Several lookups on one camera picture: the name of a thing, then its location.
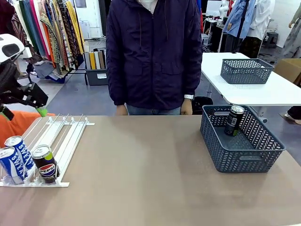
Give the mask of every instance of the blue can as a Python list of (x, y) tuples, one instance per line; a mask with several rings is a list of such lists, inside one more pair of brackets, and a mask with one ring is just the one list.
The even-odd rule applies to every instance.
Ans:
[(27, 171), (14, 147), (0, 149), (0, 163), (16, 185), (23, 183)]
[(26, 168), (28, 170), (30, 170), (34, 166), (34, 162), (30, 154), (30, 151), (27, 149), (27, 146), (24, 143), (21, 136), (14, 136), (8, 138), (5, 141), (4, 145), (6, 147), (14, 147), (16, 149), (19, 156), (21, 157), (23, 164), (26, 165)]

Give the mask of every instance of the can rack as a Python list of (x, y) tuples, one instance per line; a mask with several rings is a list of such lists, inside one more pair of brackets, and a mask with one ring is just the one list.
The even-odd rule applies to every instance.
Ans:
[[(29, 133), (24, 137), (30, 135), (32, 131), (36, 128), (36, 126), (40, 123), (42, 118), (36, 123), (36, 125), (29, 131)], [(29, 150), (33, 150), (35, 147), (39, 145), (48, 145), (49, 147), (54, 143), (54, 141), (58, 138), (58, 135), (62, 131), (63, 127), (66, 128), (63, 131), (63, 134), (59, 138), (59, 141), (55, 148), (51, 149), (52, 152), (57, 150), (54, 155), (55, 160), (57, 162), (58, 168), (60, 169), (60, 176), (55, 180), (55, 184), (46, 185), (43, 183), (43, 179), (36, 173), (37, 168), (34, 165), (30, 170), (27, 171), (27, 178), (24, 180), (24, 184), (14, 185), (11, 183), (11, 178), (9, 176), (3, 177), (3, 168), (1, 167), (0, 173), (0, 186), (7, 187), (68, 187), (69, 182), (62, 182), (64, 174), (69, 166), (71, 158), (74, 154), (74, 151), (77, 147), (77, 144), (85, 130), (86, 126), (94, 126), (95, 123), (91, 123), (88, 121), (87, 116), (81, 115), (78, 121), (75, 121), (74, 117), (71, 115), (62, 116), (58, 115), (54, 119), (53, 117), (49, 117), (48, 121), (45, 123), (43, 128), (38, 132), (32, 142), (27, 146)], [(34, 141), (37, 137), (40, 136), (38, 141), (33, 145)]]

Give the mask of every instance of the white watch strap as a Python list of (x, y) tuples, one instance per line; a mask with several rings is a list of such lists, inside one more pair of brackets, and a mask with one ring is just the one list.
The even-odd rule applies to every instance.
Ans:
[(189, 100), (193, 100), (193, 95), (185, 94), (185, 95), (184, 95), (184, 98), (185, 98), (185, 99), (189, 99)]

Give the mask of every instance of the cardboard box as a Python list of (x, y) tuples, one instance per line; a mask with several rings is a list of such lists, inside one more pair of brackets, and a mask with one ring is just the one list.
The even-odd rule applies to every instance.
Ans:
[(293, 84), (300, 85), (301, 59), (282, 59), (277, 63), (274, 72)]

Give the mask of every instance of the person's hand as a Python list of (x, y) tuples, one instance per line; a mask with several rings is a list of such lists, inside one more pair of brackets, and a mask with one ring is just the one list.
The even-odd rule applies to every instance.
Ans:
[(128, 115), (127, 108), (124, 105), (118, 105), (116, 115)]
[(184, 102), (181, 107), (181, 115), (192, 115), (192, 104), (191, 100), (184, 99)]
[(232, 27), (232, 24), (229, 23), (228, 27), (227, 27), (227, 30), (230, 31), (231, 27)]

